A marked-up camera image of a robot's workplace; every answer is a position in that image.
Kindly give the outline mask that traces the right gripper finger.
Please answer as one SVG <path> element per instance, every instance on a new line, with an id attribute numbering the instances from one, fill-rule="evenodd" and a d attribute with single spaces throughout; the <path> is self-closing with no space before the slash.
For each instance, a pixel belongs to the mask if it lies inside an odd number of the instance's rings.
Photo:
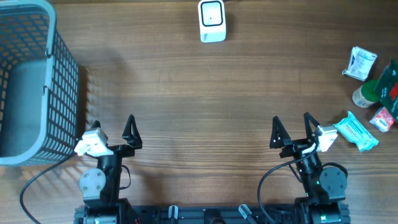
<path id="1" fill-rule="evenodd" d="M 304 117 L 306 137 L 308 140 L 312 140 L 313 139 L 312 126 L 317 128 L 320 125 L 320 123 L 309 112 L 306 112 L 303 115 L 303 117 Z"/>
<path id="2" fill-rule="evenodd" d="M 282 148 L 292 144 L 292 140 L 278 116 L 272 119 L 272 133 L 269 147 Z"/>

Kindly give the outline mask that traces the teal tissue pack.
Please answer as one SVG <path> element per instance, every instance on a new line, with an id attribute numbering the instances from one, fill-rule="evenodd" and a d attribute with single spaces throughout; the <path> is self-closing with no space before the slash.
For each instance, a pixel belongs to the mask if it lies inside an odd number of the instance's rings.
<path id="1" fill-rule="evenodd" d="M 347 141 L 356 145 L 360 152 L 370 151 L 379 141 L 358 121 L 352 112 L 340 122 L 333 124 Z"/>

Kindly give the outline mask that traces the green lid jar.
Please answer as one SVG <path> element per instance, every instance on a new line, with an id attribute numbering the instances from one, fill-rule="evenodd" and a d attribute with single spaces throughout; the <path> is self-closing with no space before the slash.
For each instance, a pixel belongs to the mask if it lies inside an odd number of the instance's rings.
<path id="1" fill-rule="evenodd" d="M 352 95 L 354 104 L 360 108 L 369 108 L 377 103 L 379 97 L 374 90 L 376 84 L 377 80 L 370 80 L 355 90 Z"/>

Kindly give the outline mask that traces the small red white box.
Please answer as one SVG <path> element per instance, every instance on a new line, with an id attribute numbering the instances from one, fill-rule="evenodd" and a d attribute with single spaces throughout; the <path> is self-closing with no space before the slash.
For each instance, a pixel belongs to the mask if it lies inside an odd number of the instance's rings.
<path id="1" fill-rule="evenodd" d="M 388 109 L 383 106 L 376 111 L 376 114 L 369 121 L 374 125 L 380 132 L 385 133 L 390 130 L 391 126 L 394 124 L 395 119 L 390 115 Z"/>

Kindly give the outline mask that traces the white blue plaster pack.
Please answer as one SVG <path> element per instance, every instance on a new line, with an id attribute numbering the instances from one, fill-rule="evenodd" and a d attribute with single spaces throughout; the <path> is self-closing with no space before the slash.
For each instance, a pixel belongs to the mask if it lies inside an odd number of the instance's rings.
<path id="1" fill-rule="evenodd" d="M 377 59 L 377 54 L 355 46 L 352 48 L 348 67 L 342 71 L 342 75 L 364 82 Z"/>

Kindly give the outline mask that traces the green 3M glove package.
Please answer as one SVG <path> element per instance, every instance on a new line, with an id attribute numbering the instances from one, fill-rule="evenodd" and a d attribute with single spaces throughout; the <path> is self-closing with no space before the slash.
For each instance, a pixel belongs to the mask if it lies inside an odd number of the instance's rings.
<path id="1" fill-rule="evenodd" d="M 374 88 L 380 103 L 397 120 L 397 63 L 391 60 Z"/>

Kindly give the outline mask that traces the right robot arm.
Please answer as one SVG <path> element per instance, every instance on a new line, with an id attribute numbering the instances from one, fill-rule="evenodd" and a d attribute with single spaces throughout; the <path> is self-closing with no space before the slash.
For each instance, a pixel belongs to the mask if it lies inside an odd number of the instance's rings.
<path id="1" fill-rule="evenodd" d="M 296 198 L 294 203 L 282 208 L 277 205 L 272 211 L 280 212 L 274 217 L 276 223 L 350 223 L 346 199 L 348 171 L 335 162 L 322 163 L 318 154 L 325 152 L 338 137 L 334 126 L 322 126 L 308 112 L 304 115 L 306 137 L 293 140 L 280 119 L 272 120 L 270 147 L 282 151 L 281 158 L 292 157 L 296 165 L 295 176 L 302 183 L 306 196 Z"/>

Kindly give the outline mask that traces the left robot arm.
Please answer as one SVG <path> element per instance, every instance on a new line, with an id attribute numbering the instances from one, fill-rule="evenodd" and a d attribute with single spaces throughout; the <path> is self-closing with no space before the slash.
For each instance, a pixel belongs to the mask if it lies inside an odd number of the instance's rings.
<path id="1" fill-rule="evenodd" d="M 140 223 L 137 212 L 128 199 L 120 198 L 122 164 L 125 157 L 133 157 L 142 148 L 142 139 L 133 115 L 129 115 L 122 138 L 125 144 L 109 146 L 108 137 L 95 121 L 85 131 L 75 147 L 78 156 L 87 155 L 97 160 L 97 166 L 85 171 L 79 181 L 84 207 L 75 210 L 74 222 L 81 224 Z"/>

